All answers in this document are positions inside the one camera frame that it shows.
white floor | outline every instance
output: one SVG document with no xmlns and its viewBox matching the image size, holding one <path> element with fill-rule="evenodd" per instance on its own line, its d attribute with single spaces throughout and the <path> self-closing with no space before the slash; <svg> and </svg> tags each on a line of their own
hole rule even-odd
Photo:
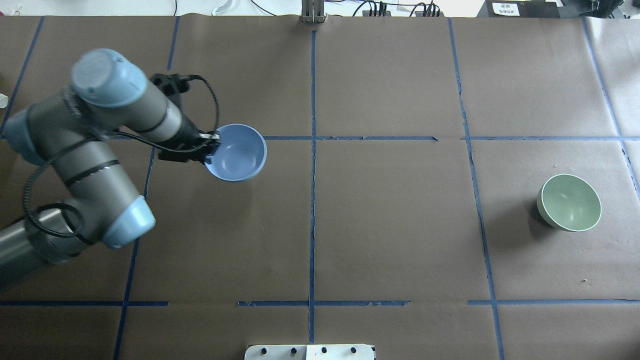
<svg viewBox="0 0 640 360">
<path fill-rule="evenodd" d="M 227 1 L 230 5 L 217 11 Z M 177 15 L 201 13 L 205 15 L 269 15 L 250 0 L 177 0 Z M 277 15 L 300 14 L 301 0 L 255 0 L 263 8 Z M 387 3 L 414 4 L 418 0 L 390 0 Z M 436 3 L 448 17 L 475 17 L 484 0 L 439 0 Z M 621 10 L 640 19 L 640 9 L 626 0 Z M 360 4 L 357 0 L 326 3 L 329 14 L 351 16 Z M 389 6 L 393 16 L 408 16 L 412 6 Z M 174 0 L 0 0 L 5 15 L 173 15 Z"/>
</svg>

bowl rim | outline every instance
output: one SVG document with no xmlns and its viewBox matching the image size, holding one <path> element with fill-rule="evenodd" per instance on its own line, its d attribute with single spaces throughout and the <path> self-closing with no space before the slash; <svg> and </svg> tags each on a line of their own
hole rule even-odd
<svg viewBox="0 0 640 360">
<path fill-rule="evenodd" d="M 547 187 L 547 184 L 549 184 L 549 182 L 551 180 L 553 180 L 553 179 L 555 179 L 557 177 L 560 177 L 560 176 L 570 176 L 570 177 L 573 177 L 573 178 L 576 178 L 576 179 L 582 181 L 583 183 L 587 184 L 589 189 L 591 189 L 591 191 L 596 195 L 596 199 L 598 199 L 598 219 L 593 223 L 593 225 L 589 226 L 586 229 L 579 229 L 579 230 L 578 229 L 571 229 L 570 227 L 563 226 L 556 219 L 554 219 L 554 217 L 551 216 L 551 214 L 547 210 L 547 206 L 545 205 L 545 196 L 544 196 L 545 188 Z M 563 229 L 565 229 L 567 231 L 572 231 L 572 232 L 575 232 L 575 233 L 581 233 L 583 231 L 590 230 L 590 229 L 594 228 L 594 226 L 598 225 L 598 223 L 600 222 L 600 218 L 602 218 L 602 201 L 600 200 L 600 196 L 598 195 L 598 192 L 585 179 L 583 179 L 583 178 L 581 178 L 579 176 L 573 175 L 573 174 L 557 174 L 557 175 L 554 175 L 554 176 L 548 178 L 547 181 L 545 181 L 545 184 L 542 186 L 542 188 L 540 188 L 540 202 L 542 203 L 542 207 L 545 210 L 545 213 L 547 214 L 549 219 L 551 219 L 551 221 L 553 221 L 556 225 L 558 225 L 559 227 L 561 227 L 561 228 L 563 228 Z"/>
<path fill-rule="evenodd" d="M 258 137 L 260 138 L 260 140 L 262 140 L 262 148 L 264 149 L 264 153 L 262 155 L 262 159 L 260 160 L 260 164 L 255 167 L 254 171 L 247 177 L 244 177 L 242 179 L 230 179 L 227 177 L 223 177 L 220 175 L 220 172 L 218 172 L 217 168 L 213 165 L 213 163 L 210 164 L 211 167 L 207 167 L 210 171 L 210 173 L 213 174 L 213 176 L 217 177 L 218 179 L 224 180 L 224 181 L 230 181 L 232 183 L 234 182 L 239 182 L 239 181 L 245 181 L 245 180 L 249 180 L 252 179 L 253 177 L 255 177 L 264 167 L 265 162 L 267 161 L 267 142 L 264 141 L 264 136 L 262 134 L 260 134 L 259 131 L 257 131 L 256 129 L 254 129 L 253 127 L 246 125 L 246 124 L 227 124 L 227 125 L 223 125 L 220 126 L 217 131 L 220 131 L 226 127 L 232 127 L 232 126 L 241 126 L 241 127 L 247 127 L 248 129 L 251 129 L 256 135 L 258 135 Z"/>
</svg>

blue bowl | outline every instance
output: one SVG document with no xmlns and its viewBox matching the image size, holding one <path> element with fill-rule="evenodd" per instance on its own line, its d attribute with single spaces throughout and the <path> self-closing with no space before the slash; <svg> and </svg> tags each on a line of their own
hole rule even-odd
<svg viewBox="0 0 640 360">
<path fill-rule="evenodd" d="M 244 181 L 255 177 L 267 160 L 267 143 L 260 133 L 244 124 L 221 126 L 221 144 L 205 164 L 224 181 Z"/>
</svg>

gray robotic arm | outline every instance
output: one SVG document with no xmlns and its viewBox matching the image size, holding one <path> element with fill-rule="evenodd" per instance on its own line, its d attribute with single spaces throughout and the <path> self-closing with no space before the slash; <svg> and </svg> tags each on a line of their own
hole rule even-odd
<svg viewBox="0 0 640 360">
<path fill-rule="evenodd" d="M 7 120 L 12 148 L 35 165 L 52 165 L 71 197 L 38 211 L 27 202 L 27 217 L 0 230 L 0 288 L 94 243 L 119 248 L 153 228 L 146 200 L 101 140 L 125 126 L 161 146 L 161 159 L 206 161 L 220 138 L 199 131 L 174 104 L 179 101 L 165 96 L 188 89 L 188 78 L 178 89 L 176 77 L 156 76 L 152 83 L 121 54 L 96 49 L 74 65 L 70 88 Z"/>
</svg>

black box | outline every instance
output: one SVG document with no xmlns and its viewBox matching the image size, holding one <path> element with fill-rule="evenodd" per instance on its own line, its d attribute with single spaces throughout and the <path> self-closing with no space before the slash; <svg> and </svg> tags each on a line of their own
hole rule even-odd
<svg viewBox="0 0 640 360">
<path fill-rule="evenodd" d="M 560 13 L 556 3 L 486 0 L 477 17 L 547 17 L 560 19 Z"/>
</svg>

